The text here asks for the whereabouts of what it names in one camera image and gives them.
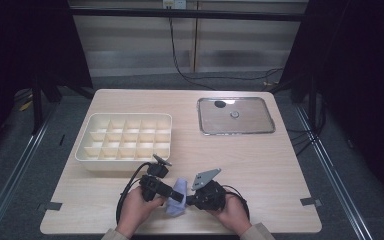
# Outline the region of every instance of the gray floor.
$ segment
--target gray floor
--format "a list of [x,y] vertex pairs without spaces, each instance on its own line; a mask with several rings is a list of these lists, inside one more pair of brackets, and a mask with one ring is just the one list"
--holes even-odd
[[[219,76],[208,73],[200,76]],[[252,78],[263,73],[230,73],[229,77]],[[217,90],[260,91],[265,89],[259,80],[206,79],[192,80]],[[100,88],[126,89],[205,89],[192,85],[178,74],[95,78],[95,90]],[[37,148],[12,201],[0,222],[0,239],[100,239],[101,236],[47,236],[40,232],[39,226],[43,212],[37,210],[40,203],[49,202],[58,183],[59,176],[71,151],[78,130],[82,124],[90,100],[61,89],[64,96],[56,106],[43,139]],[[296,106],[289,99],[289,92],[275,95],[282,118],[287,129],[302,130]],[[3,129],[0,141],[0,190],[15,167],[31,135],[32,109],[14,111]],[[290,131],[290,138],[296,152],[308,143],[302,133]],[[336,124],[327,111],[327,121],[320,138],[325,145],[336,170],[367,223],[373,239],[384,239],[384,188],[367,169],[358,149],[349,147],[346,134]],[[276,239],[358,239],[343,207],[320,164],[317,154],[310,145],[298,156],[307,185],[313,198],[320,199],[322,206],[318,213],[323,224],[317,234],[274,234]],[[136,239],[155,239],[156,237],[136,236]],[[179,236],[164,236],[158,239],[179,239]],[[182,239],[237,239],[235,236],[182,236]]]

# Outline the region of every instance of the wire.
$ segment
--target wire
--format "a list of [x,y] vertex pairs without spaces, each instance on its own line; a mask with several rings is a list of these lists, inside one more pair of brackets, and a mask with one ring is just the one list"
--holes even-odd
[[234,192],[226,192],[225,194],[226,195],[230,194],[230,195],[233,195],[233,196],[236,196],[237,198],[239,198],[239,200],[241,201],[241,203],[242,203],[242,205],[244,207],[244,210],[245,210],[245,213],[246,213],[248,219],[250,219],[248,204],[246,203],[245,198],[242,197],[242,195],[239,193],[239,191],[236,188],[234,188],[232,186],[229,186],[229,185],[222,185],[222,187],[225,187],[225,188],[227,187],[227,188],[233,189],[236,192],[236,193],[234,193]]
[[292,146],[298,146],[298,145],[301,145],[301,144],[303,144],[303,143],[305,143],[305,142],[307,142],[308,141],[308,139],[306,138],[306,139],[304,139],[304,140],[302,140],[302,141],[300,141],[300,142],[297,142],[297,143],[294,143]]
[[299,138],[302,138],[303,136],[305,136],[305,135],[307,135],[307,134],[308,134],[307,131],[306,131],[306,132],[303,132],[303,133],[301,133],[300,135],[291,138],[290,140],[291,140],[291,142],[292,142],[292,141],[294,141],[294,140],[297,140],[297,139],[299,139]]
[[241,198],[243,198],[242,195],[239,193],[239,191],[236,188],[229,186],[229,185],[222,185],[222,187],[227,187],[227,188],[233,189]]
[[133,186],[133,184],[135,184],[140,179],[137,179],[136,181],[133,181],[133,180],[136,178],[136,175],[138,175],[139,171],[146,165],[148,165],[148,167],[149,167],[151,165],[151,163],[149,163],[149,162],[142,163],[142,165],[140,165],[138,167],[138,169],[136,169],[136,172],[133,173],[132,177],[130,178],[129,183],[127,183],[123,192],[120,194],[121,196],[120,196],[120,199],[118,200],[117,210],[115,213],[115,219],[117,221],[117,224],[118,224],[118,221],[120,220],[121,208],[123,207],[123,203],[124,203],[124,200],[126,199],[127,193],[129,193],[129,190]]
[[304,150],[310,146],[310,144],[312,144],[313,142],[315,142],[317,139],[319,139],[319,136],[320,134],[322,133],[322,130],[323,130],[323,127],[324,125],[326,124],[326,102],[325,100],[323,99],[323,96],[322,96],[322,106],[320,108],[320,112],[319,112],[319,124],[318,126],[316,127],[316,129],[314,130],[314,133],[315,133],[315,137],[313,139],[311,139],[311,141],[309,143],[307,143],[301,150],[299,150],[295,155],[296,156],[299,156],[302,152],[304,152]]
[[289,87],[289,85],[291,85],[293,82],[297,81],[298,79],[301,79],[302,77],[305,77],[307,74],[301,74],[301,75],[298,75],[298,76],[295,76],[293,78],[291,78],[289,81],[282,81],[281,84],[278,84],[276,87],[270,89],[270,93],[272,94],[276,94],[282,90],[285,90]]
[[265,81],[266,85],[261,90],[261,91],[264,91],[265,88],[267,88],[267,86],[269,85],[268,77],[273,75],[273,74],[275,74],[278,71],[283,70],[283,68],[273,68],[273,69],[270,69],[270,70],[266,71],[264,76],[253,77],[253,78],[242,78],[242,77],[239,78],[239,77],[227,77],[227,76],[216,76],[216,77],[214,77],[214,76],[209,76],[209,77],[189,77],[189,76],[186,76],[185,74],[183,74],[180,71],[179,64],[178,64],[178,61],[177,61],[176,48],[175,48],[175,45],[174,45],[173,20],[171,18],[169,18],[169,22],[170,22],[170,35],[171,35],[171,46],[172,46],[172,55],[173,55],[174,66],[176,68],[176,71],[180,74],[180,76],[182,76],[183,79],[185,81],[187,81],[188,83],[190,83],[190,84],[201,86],[201,87],[204,87],[204,88],[208,88],[210,90],[216,90],[216,89],[214,89],[212,87],[209,87],[209,86],[206,86],[206,85],[203,85],[203,84],[200,84],[200,83],[192,82],[191,80],[231,79],[231,80],[242,80],[242,81],[254,81],[254,80],[259,80],[259,79],[266,79],[266,81]]
[[308,130],[286,129],[286,131],[295,133],[308,133]]

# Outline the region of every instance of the metal rail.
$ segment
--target metal rail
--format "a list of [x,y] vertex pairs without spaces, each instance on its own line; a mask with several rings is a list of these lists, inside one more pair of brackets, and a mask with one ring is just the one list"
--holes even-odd
[[17,165],[15,166],[13,172],[11,173],[11,176],[8,178],[4,188],[0,192],[0,222],[14,196],[15,191],[17,190],[18,185],[20,184],[23,178],[24,173],[27,170],[27,167],[30,164],[30,161],[37,147],[42,141],[42,138],[48,127],[49,120],[52,117],[53,113],[55,112],[56,106],[57,104],[53,104],[42,126],[38,129],[36,134],[32,135],[32,137],[30,138],[29,143],[24,149],[24,152],[21,155],[20,159],[18,160]]
[[308,120],[307,113],[304,108],[297,106],[296,108],[300,120],[307,130],[310,140],[312,140],[312,145],[314,150],[319,157],[320,163],[322,164],[327,177],[329,178],[330,183],[332,184],[333,189],[335,190],[336,195],[339,198],[339,201],[344,208],[345,214],[348,217],[355,233],[357,234],[358,239],[360,240],[372,240],[372,235],[369,232],[369,229],[364,221],[364,218],[360,214],[357,206],[349,195],[344,183],[341,180],[338,172],[335,169],[335,165],[330,159],[326,149],[324,148],[321,140],[311,131],[311,126]]

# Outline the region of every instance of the person's hand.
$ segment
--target person's hand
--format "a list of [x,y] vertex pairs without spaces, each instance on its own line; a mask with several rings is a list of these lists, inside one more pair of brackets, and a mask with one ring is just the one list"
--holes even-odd
[[230,194],[226,194],[226,205],[223,210],[207,210],[207,212],[216,217],[225,228],[234,231],[238,236],[241,236],[252,226],[241,201]]
[[163,205],[165,200],[157,197],[150,202],[145,202],[141,187],[131,190],[124,200],[120,221],[115,230],[130,239],[136,229],[148,219],[151,212]]

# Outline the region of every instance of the sleeve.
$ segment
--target sleeve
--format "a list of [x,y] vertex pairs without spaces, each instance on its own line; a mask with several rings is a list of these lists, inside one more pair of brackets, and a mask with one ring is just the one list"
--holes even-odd
[[113,229],[109,229],[107,233],[102,237],[101,240],[129,240],[123,234],[114,231]]
[[241,240],[274,240],[269,230],[262,224],[258,223],[250,227],[241,235]]

